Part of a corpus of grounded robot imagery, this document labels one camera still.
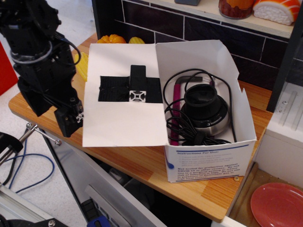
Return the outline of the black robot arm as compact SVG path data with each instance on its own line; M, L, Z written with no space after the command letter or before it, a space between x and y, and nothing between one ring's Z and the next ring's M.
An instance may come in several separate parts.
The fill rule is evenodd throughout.
M3 0L0 32L10 46L18 88L37 116L55 107L65 137L83 126L83 105L72 87L73 43L57 31L58 11L45 0Z

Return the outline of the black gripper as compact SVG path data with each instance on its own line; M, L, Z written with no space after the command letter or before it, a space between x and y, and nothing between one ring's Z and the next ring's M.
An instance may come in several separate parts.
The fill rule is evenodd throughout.
M74 62L70 46L62 34L55 33L49 54L41 60L18 64L18 87L33 112L41 116L50 107L64 137L70 137L83 126L83 106L71 85L78 63Z

